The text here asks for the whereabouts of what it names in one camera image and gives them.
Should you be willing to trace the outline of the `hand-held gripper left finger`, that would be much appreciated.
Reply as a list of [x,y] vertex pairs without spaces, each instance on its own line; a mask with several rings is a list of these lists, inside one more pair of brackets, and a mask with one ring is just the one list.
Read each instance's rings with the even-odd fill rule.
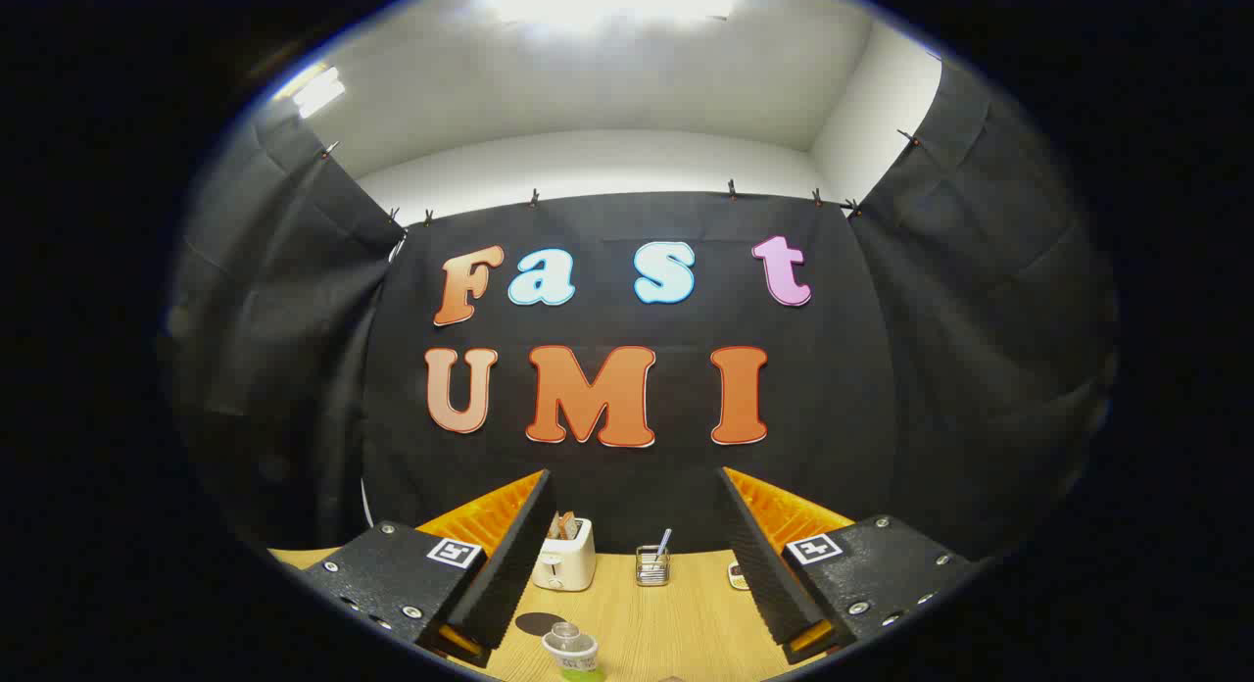
[[377,522],[301,570],[320,598],[403,644],[484,667],[556,513],[539,469],[421,527]]

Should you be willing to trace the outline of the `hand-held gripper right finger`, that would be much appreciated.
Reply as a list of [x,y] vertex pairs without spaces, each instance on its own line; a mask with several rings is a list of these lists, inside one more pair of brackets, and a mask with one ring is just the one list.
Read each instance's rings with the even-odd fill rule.
[[851,520],[734,468],[719,481],[729,544],[789,664],[882,637],[981,570],[903,518]]

